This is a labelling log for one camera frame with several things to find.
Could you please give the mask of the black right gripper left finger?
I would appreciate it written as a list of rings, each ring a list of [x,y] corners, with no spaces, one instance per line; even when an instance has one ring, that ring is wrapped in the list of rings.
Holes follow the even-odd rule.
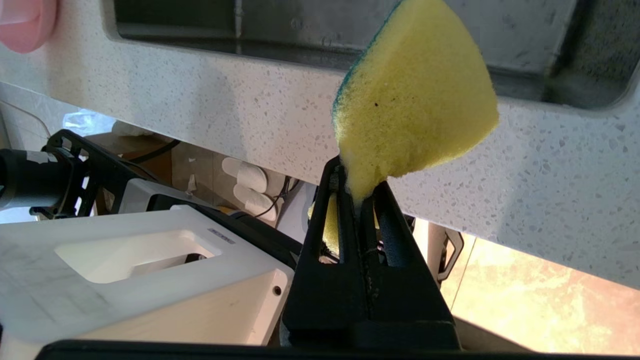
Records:
[[[354,325],[367,317],[358,222],[339,157],[324,166],[315,207],[281,316],[284,347],[345,347]],[[337,223],[336,264],[319,260],[327,220]]]

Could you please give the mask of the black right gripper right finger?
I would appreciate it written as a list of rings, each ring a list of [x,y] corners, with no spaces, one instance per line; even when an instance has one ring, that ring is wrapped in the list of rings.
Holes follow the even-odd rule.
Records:
[[[387,182],[362,204],[362,266],[364,347],[460,349],[453,316]]]

